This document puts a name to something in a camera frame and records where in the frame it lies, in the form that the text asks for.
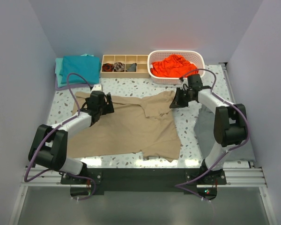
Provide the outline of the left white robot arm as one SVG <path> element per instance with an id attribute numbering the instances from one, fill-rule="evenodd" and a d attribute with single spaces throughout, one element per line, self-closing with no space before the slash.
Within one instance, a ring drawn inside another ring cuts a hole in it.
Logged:
<path id="1" fill-rule="evenodd" d="M 82 108 L 73 116 L 54 125 L 40 125 L 33 139 L 28 159 L 31 168 L 34 164 L 48 170 L 66 172 L 77 184 L 88 178 L 85 163 L 67 156 L 68 139 L 94 125 L 101 116 L 113 113 L 111 94 L 96 90 L 85 99 Z"/>

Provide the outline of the beige t shirt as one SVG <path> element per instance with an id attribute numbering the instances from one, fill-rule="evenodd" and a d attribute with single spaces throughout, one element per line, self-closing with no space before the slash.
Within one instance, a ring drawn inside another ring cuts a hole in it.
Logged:
<path id="1" fill-rule="evenodd" d="M 142 152 L 146 157 L 179 158 L 178 137 L 170 105 L 174 91 L 149 97 L 112 96 L 114 112 L 68 140 L 67 156 L 83 158 Z"/>

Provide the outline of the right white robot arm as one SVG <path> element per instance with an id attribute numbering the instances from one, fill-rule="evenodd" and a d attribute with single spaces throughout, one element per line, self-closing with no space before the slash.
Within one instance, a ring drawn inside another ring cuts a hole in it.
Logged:
<path id="1" fill-rule="evenodd" d="M 182 87 L 177 88 L 170 108 L 185 108 L 196 101 L 214 114 L 215 143 L 209 155 L 202 162 L 200 181 L 210 184 L 215 180 L 215 171 L 223 168 L 230 152 L 246 144 L 249 140 L 249 128 L 246 109 L 243 104 L 234 104 L 218 96 L 210 86 L 204 86 L 199 74 L 180 79 Z"/>

